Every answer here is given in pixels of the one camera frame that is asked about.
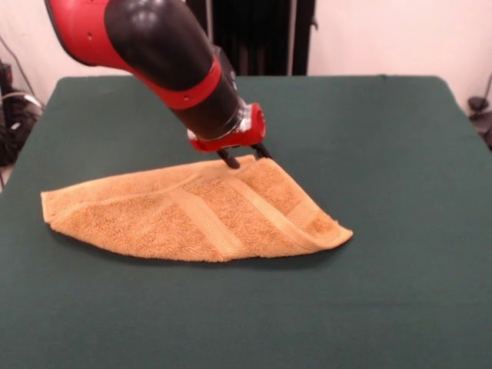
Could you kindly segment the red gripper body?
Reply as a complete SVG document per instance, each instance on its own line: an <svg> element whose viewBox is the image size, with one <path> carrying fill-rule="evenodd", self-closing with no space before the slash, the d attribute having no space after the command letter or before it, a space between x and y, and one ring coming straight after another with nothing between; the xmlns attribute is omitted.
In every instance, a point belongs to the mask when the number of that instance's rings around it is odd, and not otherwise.
<svg viewBox="0 0 492 369"><path fill-rule="evenodd" d="M243 104L238 111L238 123L224 136L205 141L187 130L188 140L200 152L220 151L222 149L261 144L266 123L261 106L257 103Z"/></svg>

